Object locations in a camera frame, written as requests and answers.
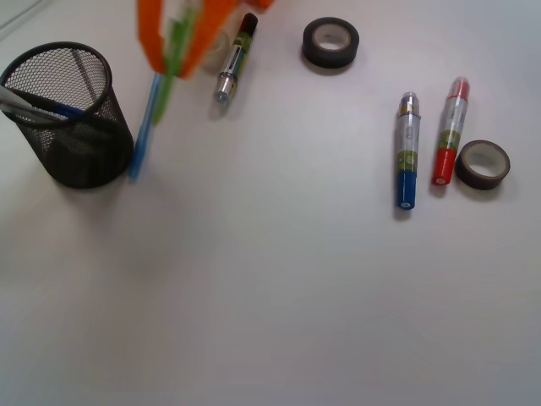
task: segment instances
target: brown tape roll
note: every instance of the brown tape roll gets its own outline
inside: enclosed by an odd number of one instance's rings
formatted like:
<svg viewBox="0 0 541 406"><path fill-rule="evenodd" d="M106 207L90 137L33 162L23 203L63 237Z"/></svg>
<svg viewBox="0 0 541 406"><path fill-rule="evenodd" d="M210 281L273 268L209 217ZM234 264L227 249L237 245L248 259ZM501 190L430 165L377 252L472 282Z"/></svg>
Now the brown tape roll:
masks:
<svg viewBox="0 0 541 406"><path fill-rule="evenodd" d="M483 174L475 169L483 167ZM456 159L455 173L462 182L477 190L491 190L501 184L511 170L505 151L494 142L478 140L468 142Z"/></svg>

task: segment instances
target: marker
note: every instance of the marker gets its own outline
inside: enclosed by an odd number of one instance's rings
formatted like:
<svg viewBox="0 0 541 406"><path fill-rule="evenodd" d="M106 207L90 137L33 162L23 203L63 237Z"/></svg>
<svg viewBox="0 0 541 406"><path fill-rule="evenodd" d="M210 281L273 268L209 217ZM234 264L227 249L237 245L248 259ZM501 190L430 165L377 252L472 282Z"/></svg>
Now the marker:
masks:
<svg viewBox="0 0 541 406"><path fill-rule="evenodd" d="M216 87L216 101L223 107L227 107L237 88L238 80L243 74L243 67L248 57L252 38L258 20L253 14L244 16L243 23L237 33L227 63L218 74L218 86Z"/></svg>
<svg viewBox="0 0 541 406"><path fill-rule="evenodd" d="M420 124L419 99L410 91L400 100L396 125L396 197L398 207L403 210L415 207Z"/></svg>
<svg viewBox="0 0 541 406"><path fill-rule="evenodd" d="M467 99L470 94L470 84L466 78L457 78L451 86L451 91L445 104L443 127L440 131L440 144L432 183L437 185L449 184L455 166L456 152L464 120L467 112Z"/></svg>

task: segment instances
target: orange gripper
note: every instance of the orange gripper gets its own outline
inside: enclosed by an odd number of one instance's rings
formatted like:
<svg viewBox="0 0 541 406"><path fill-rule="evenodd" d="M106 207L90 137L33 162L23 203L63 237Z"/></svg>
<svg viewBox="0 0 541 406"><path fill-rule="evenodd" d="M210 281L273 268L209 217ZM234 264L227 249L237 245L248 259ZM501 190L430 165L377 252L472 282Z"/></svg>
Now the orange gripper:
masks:
<svg viewBox="0 0 541 406"><path fill-rule="evenodd" d="M267 8L274 0L250 0L257 7ZM189 46L188 54L178 77L186 79L193 72L206 51L216 40L220 28L225 24L229 14L237 7L238 0L203 0L201 15L195 26L194 38ZM143 46L150 66L162 74L165 69L163 61L163 38L160 36L162 0L137 0L137 20L139 25L139 41Z"/></svg>

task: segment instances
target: red marker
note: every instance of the red marker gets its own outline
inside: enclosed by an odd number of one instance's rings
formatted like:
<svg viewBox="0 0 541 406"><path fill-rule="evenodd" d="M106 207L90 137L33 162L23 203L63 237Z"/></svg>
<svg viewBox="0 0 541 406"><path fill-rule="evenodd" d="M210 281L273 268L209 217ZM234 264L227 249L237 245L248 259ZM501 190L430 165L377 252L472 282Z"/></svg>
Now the red marker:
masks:
<svg viewBox="0 0 541 406"><path fill-rule="evenodd" d="M464 120L467 112L467 99L470 94L470 84L466 78L457 78L451 86L451 91L445 104L443 127L440 131L440 145L434 168L433 184L448 184L451 182L456 152Z"/></svg>

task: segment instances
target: red cap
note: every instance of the red cap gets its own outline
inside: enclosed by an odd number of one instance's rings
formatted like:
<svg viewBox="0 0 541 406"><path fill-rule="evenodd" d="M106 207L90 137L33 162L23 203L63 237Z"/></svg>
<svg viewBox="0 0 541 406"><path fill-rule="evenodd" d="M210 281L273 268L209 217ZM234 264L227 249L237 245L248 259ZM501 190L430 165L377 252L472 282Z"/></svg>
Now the red cap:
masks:
<svg viewBox="0 0 541 406"><path fill-rule="evenodd" d="M437 185L449 184L455 166L456 151L452 148L440 148L436 156L436 166L432 183Z"/></svg>
<svg viewBox="0 0 541 406"><path fill-rule="evenodd" d="M470 84L466 78L456 78L451 86L449 91L449 96L447 100L452 99L453 97L458 97L459 99L464 99L467 102L468 97L470 96Z"/></svg>

